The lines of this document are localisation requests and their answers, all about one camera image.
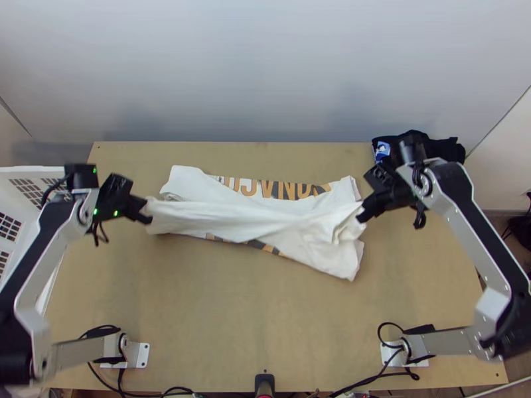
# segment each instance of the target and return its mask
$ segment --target electrical cord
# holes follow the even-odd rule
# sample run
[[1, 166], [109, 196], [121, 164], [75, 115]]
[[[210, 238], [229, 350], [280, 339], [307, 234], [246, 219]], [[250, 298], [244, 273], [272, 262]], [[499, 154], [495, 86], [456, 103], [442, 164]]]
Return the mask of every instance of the electrical cord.
[[[114, 325], [110, 325], [110, 324], [101, 325], [101, 326], [98, 326], [96, 328], [87, 330], [85, 333], [83, 333], [79, 337], [78, 340], [81, 340], [81, 339], [87, 337], [87, 335], [89, 335], [91, 332], [96, 332], [96, 331], [105, 330], [105, 329], [119, 330], [119, 328], [114, 326]], [[118, 371], [118, 379], [117, 379], [117, 386], [118, 387], [116, 388], [116, 387], [113, 387], [112, 385], [110, 385], [109, 383], [107, 383], [105, 380], [103, 380], [103, 378], [96, 372], [96, 370], [94, 369], [94, 367], [92, 366], [92, 364], [90, 362], [87, 362], [87, 365], [88, 365], [88, 368], [90, 369], [90, 371], [92, 372], [92, 374], [94, 376], [96, 376], [96, 379], [98, 379], [98, 381], [102, 385], [107, 387], [109, 390], [120, 394], [121, 398], [126, 398], [126, 397], [133, 397], [133, 398], [165, 398], [165, 397], [172, 397], [172, 396], [175, 396], [175, 395], [190, 395], [190, 394], [194, 393], [194, 391], [192, 389], [189, 389], [189, 388], [186, 388], [186, 387], [180, 387], [180, 386], [174, 386], [174, 387], [168, 388], [162, 394], [135, 394], [135, 393], [130, 393], [128, 391], [124, 391], [121, 388], [121, 383], [122, 383], [122, 379], [123, 379], [123, 374], [125, 373], [125, 368], [121, 368]], [[173, 393], [172, 391], [174, 391], [174, 390], [180, 390], [180, 392]]]
[[[527, 192], [526, 195], [529, 198], [529, 201], [531, 201], [531, 192]], [[527, 212], [524, 214], [524, 217], [529, 216], [530, 212], [531, 212], [531, 203], [529, 203], [529, 208], [527, 209]], [[502, 234], [501, 234], [502, 240], [505, 240], [505, 239], [507, 239], [508, 237], [510, 237], [512, 235], [512, 232], [509, 231], [509, 227], [510, 226], [507, 226], [507, 228], [505, 228], [505, 230], [502, 232]]]
[[402, 329], [400, 326], [398, 326], [396, 323], [393, 323], [393, 322], [384, 322], [382, 323], [381, 325], [379, 325], [378, 327], [378, 339], [380, 340], [380, 342], [386, 346], [386, 347], [389, 347], [389, 348], [396, 348], [397, 350], [390, 356], [390, 358], [385, 362], [384, 366], [382, 367], [382, 369], [378, 372], [378, 374], [374, 375], [374, 376], [370, 376], [370, 377], [367, 377], [366, 379], [363, 379], [361, 381], [358, 381], [357, 383], [354, 383], [354, 384], [351, 384], [347, 387], [344, 387], [342, 389], [339, 389], [337, 391], [334, 391], [333, 393], [331, 393], [329, 395], [329, 398], [335, 398], [343, 393], [346, 393], [347, 391], [350, 391], [354, 388], [357, 388], [357, 387], [361, 387], [363, 385], [367, 385], [367, 384], [371, 384], [373, 381], [376, 381], [377, 379], [380, 379], [380, 378], [383, 378], [383, 377], [391, 377], [391, 376], [410, 376], [413, 380], [417, 381], [417, 380], [420, 380], [420, 376], [416, 373], [413, 373], [408, 367], [405, 368], [405, 371], [397, 371], [397, 372], [394, 372], [394, 373], [384, 373], [387, 369], [387, 367], [389, 366], [389, 364], [391, 363], [391, 361], [402, 351], [405, 351], [404, 347], [403, 346], [395, 346], [395, 345], [392, 345], [392, 344], [387, 344], [383, 341], [380, 333], [382, 331], [382, 328], [386, 325], [392, 325], [392, 326], [395, 326], [397, 328], [399, 328], [402, 332], [404, 332], [404, 329]]
[[58, 180], [57, 182], [55, 182], [53, 185], [50, 185], [48, 187], [48, 189], [46, 189], [44, 191], [44, 194], [42, 194], [42, 198], [40, 199], [40, 205], [42, 207], [44, 207], [44, 205], [46, 204], [46, 202], [48, 201], [48, 196], [50, 196], [50, 194], [55, 191], [57, 188], [59, 188], [61, 186], [61, 184], [63, 182], [65, 182], [66, 180], [68, 180], [70, 177], [72, 176], [72, 173], [68, 173], [66, 176], [64, 176], [63, 178], [61, 178], [60, 180]]

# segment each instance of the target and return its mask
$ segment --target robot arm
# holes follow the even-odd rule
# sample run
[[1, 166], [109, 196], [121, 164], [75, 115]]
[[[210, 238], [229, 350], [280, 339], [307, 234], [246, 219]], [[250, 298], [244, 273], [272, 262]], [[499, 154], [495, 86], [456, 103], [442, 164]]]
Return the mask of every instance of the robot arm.
[[416, 228], [426, 210], [443, 217], [473, 260], [486, 288], [474, 312], [474, 323], [436, 330], [423, 325], [406, 330], [399, 343], [407, 358], [401, 366], [436, 355], [476, 355], [500, 361], [531, 348], [531, 296], [526, 273], [505, 246], [473, 199], [473, 185], [459, 163], [425, 159], [419, 143], [400, 143], [401, 165], [396, 171], [382, 165], [366, 178], [377, 191], [364, 201], [366, 221], [392, 208], [415, 206]]
[[44, 381], [86, 362], [109, 367], [145, 367], [149, 345], [127, 341], [119, 328], [89, 331], [83, 339], [52, 343], [48, 322], [35, 304], [68, 245], [87, 233], [97, 234], [102, 221], [119, 216], [139, 220], [145, 201], [132, 196], [132, 182], [111, 174], [98, 187], [94, 165], [67, 165], [69, 201], [46, 204], [38, 232], [0, 291], [0, 384]]

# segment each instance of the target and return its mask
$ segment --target wooden table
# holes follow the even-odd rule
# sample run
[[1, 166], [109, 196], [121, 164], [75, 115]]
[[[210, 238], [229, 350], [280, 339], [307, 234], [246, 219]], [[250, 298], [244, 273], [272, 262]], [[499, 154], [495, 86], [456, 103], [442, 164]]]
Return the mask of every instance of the wooden table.
[[[369, 144], [95, 143], [89, 161], [156, 196], [172, 165], [207, 173], [325, 183], [348, 174], [365, 197]], [[68, 340], [100, 324], [151, 343], [146, 369], [129, 370], [128, 390], [251, 391], [273, 373], [278, 391], [335, 390], [382, 367], [376, 328], [472, 322], [481, 294], [476, 271], [435, 214], [415, 231], [410, 209], [371, 220], [354, 282], [264, 251], [178, 235], [150, 236], [128, 220], [106, 223], [110, 244], [81, 239], [67, 252], [46, 317]], [[371, 389], [455, 387], [506, 382], [502, 364], [436, 357], [420, 381], [388, 377]], [[102, 372], [115, 385], [114, 371]], [[55, 387], [101, 389], [86, 366], [59, 373]]]

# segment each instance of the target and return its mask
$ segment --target white wall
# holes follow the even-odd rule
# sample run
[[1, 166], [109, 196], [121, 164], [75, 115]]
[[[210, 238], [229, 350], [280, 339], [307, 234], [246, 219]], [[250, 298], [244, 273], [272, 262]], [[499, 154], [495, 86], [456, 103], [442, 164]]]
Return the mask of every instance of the white wall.
[[5, 0], [0, 96], [41, 141], [473, 148], [531, 76], [527, 0]]
[[15, 147], [30, 141], [29, 134], [0, 104], [0, 167], [21, 165]]
[[530, 149], [531, 88], [465, 161], [481, 208], [529, 208], [526, 192], [531, 191]]

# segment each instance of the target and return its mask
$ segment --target floor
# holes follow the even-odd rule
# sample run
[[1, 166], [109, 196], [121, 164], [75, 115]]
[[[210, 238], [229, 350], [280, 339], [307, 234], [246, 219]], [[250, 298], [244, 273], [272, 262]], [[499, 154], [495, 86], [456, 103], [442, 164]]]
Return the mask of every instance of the floor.
[[[489, 220], [494, 225], [498, 233], [502, 233], [506, 227], [507, 217], [489, 216]], [[516, 239], [510, 236], [506, 240], [507, 246], [513, 252], [516, 259], [525, 268], [526, 272], [531, 270], [531, 253], [523, 248]], [[515, 381], [531, 375], [531, 352], [522, 354], [505, 362], [507, 376], [509, 381]], [[401, 397], [401, 398], [462, 398], [486, 391], [494, 385], [482, 385], [462, 388], [443, 388], [443, 389], [416, 389], [416, 390], [384, 390], [371, 391], [371, 395], [379, 398]], [[327, 396], [327, 392], [321, 392], [320, 398]], [[73, 398], [119, 398], [118, 394], [111, 391], [75, 391]], [[281, 393], [277, 398], [306, 398], [308, 393]], [[209, 393], [208, 398], [252, 398], [251, 393]], [[489, 398], [517, 398], [531, 397], [531, 381], [523, 383], [503, 391], [498, 391], [488, 395]]]

